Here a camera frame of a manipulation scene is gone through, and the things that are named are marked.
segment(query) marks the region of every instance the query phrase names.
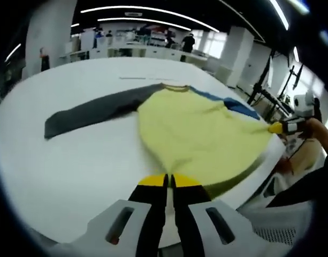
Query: mesh panel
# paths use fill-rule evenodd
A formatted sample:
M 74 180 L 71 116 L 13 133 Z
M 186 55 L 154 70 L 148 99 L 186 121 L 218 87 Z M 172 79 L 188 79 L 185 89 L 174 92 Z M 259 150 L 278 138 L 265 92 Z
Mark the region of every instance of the mesh panel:
M 296 230 L 290 228 L 263 228 L 259 226 L 253 227 L 254 232 L 269 242 L 279 242 L 287 245 L 293 245 L 296 236 Z

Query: white pillar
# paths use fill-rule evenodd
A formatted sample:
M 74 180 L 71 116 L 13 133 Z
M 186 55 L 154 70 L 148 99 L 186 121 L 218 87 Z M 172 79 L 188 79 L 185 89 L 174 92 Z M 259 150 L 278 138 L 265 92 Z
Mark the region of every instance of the white pillar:
M 200 42 L 200 45 L 198 46 L 198 51 L 201 51 L 201 52 L 204 51 L 204 47 L 205 47 L 205 44 L 208 39 L 208 34 L 209 34 L 209 31 L 203 31 L 203 34 L 201 37 L 201 42 Z
M 231 70 L 227 85 L 235 87 L 249 57 L 254 36 L 245 28 L 232 27 L 220 58 L 221 66 Z
M 41 70 L 40 48 L 49 55 L 50 67 L 64 63 L 59 57 L 70 41 L 72 18 L 77 0 L 49 0 L 34 11 L 26 39 L 26 74 Z

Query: ceiling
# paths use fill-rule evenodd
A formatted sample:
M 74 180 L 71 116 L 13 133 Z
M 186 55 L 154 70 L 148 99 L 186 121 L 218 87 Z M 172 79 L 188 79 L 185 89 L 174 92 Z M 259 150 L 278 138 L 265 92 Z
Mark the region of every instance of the ceiling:
M 45 1 L 17 1 L 13 4 L 12 10 L 9 9 L 9 3 L 0 3 L 0 6 L 5 7 L 5 9 L 0 8 L 5 14 L 2 15 L 0 11 L 0 17 L 6 20 L 6 23 L 0 26 L 0 63 L 1 61 L 3 63 L 5 56 L 17 45 L 16 42 L 25 42 L 27 17 L 41 2 Z M 319 38 L 321 29 L 328 30 L 328 1 L 306 0 L 312 13 L 308 16 L 302 16 L 287 0 L 277 0 L 277 2 L 289 21 L 289 31 L 285 30 L 269 0 L 204 0 L 198 1 L 198 4 L 192 4 L 191 0 L 78 0 L 72 23 L 79 23 L 80 26 L 72 28 L 72 33 L 83 27 L 95 26 L 97 19 L 124 17 L 125 11 L 134 11 L 112 9 L 80 13 L 85 9 L 135 5 L 168 10 L 192 17 L 222 32 L 229 32 L 231 26 L 245 27 L 256 40 L 263 39 L 265 45 L 284 55 L 288 55 L 293 47 L 297 46 L 301 62 L 312 69 L 328 88 L 328 47 Z M 171 14 L 142 10 L 137 10 L 137 12 L 143 13 L 142 18 L 166 21 L 191 29 L 208 30 L 193 21 Z

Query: dark gray sleeve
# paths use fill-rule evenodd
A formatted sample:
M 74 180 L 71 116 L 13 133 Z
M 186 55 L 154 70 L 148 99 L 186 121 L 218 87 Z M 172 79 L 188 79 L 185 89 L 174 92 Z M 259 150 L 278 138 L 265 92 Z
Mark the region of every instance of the dark gray sleeve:
M 50 139 L 136 111 L 153 93 L 161 89 L 163 84 L 135 88 L 94 99 L 70 110 L 59 111 L 46 120 L 44 137 Z

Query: white table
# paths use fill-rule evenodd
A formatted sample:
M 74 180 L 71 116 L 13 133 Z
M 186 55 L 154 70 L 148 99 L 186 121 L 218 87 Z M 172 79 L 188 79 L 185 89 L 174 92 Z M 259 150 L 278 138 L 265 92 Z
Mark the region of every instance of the white table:
M 57 111 L 159 82 L 193 85 L 247 105 L 194 65 L 127 57 L 50 69 L 7 95 L 0 105 L 0 176 L 13 207 L 27 224 L 55 241 L 71 242 L 85 233 L 92 218 L 118 199 L 128 199 L 139 180 L 162 172 L 141 145 L 136 113 L 44 139 L 44 122 Z M 240 207 L 283 151 L 284 145 L 272 136 L 263 163 L 220 199 L 234 209 Z M 179 241 L 172 230 L 175 227 L 165 228 L 161 246 Z

